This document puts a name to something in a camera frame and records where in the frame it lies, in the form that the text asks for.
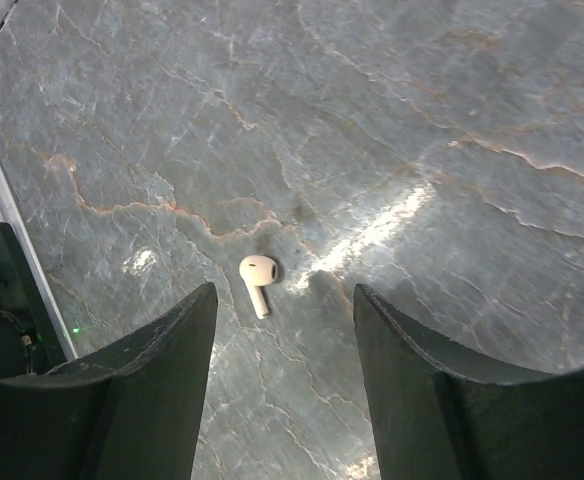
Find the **marble surface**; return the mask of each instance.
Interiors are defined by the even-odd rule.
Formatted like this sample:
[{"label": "marble surface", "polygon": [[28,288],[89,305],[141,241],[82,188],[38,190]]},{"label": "marble surface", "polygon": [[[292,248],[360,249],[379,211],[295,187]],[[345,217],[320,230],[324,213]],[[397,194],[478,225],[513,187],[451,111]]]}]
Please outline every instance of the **marble surface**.
[{"label": "marble surface", "polygon": [[379,478],[357,282],[584,365],[584,1],[23,1],[0,158],[81,354],[216,283],[193,478]]}]

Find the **marble countertop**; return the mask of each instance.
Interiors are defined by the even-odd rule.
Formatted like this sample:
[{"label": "marble countertop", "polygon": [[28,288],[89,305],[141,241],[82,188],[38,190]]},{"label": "marble countertop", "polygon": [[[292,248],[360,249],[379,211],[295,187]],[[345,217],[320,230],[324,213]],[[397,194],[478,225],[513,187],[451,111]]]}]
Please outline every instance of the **marble countertop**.
[{"label": "marble countertop", "polygon": [[584,1],[20,2],[0,159],[81,354],[217,285],[196,479],[379,478],[359,282],[584,365]]}]

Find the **white earbud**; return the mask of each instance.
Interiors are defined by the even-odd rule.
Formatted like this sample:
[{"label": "white earbud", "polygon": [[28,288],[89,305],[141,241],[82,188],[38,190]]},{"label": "white earbud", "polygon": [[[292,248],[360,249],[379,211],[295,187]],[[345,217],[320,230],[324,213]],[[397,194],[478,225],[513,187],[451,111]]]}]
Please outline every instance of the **white earbud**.
[{"label": "white earbud", "polygon": [[279,268],[274,260],[262,255],[249,255],[239,265],[239,274],[248,287],[250,300],[254,305],[254,311],[258,318],[265,318],[270,311],[265,303],[261,287],[270,285],[276,281]]}]

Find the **earbud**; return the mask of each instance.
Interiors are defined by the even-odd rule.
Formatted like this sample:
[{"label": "earbud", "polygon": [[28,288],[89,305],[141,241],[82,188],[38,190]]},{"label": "earbud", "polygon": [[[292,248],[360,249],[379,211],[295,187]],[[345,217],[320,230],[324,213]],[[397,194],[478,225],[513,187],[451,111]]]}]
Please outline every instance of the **earbud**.
[{"label": "earbud", "polygon": [[265,318],[270,311],[265,303],[261,287],[270,285],[276,281],[279,268],[271,258],[262,255],[249,255],[239,265],[239,274],[248,287],[250,300],[254,305],[254,311],[258,318]]}]

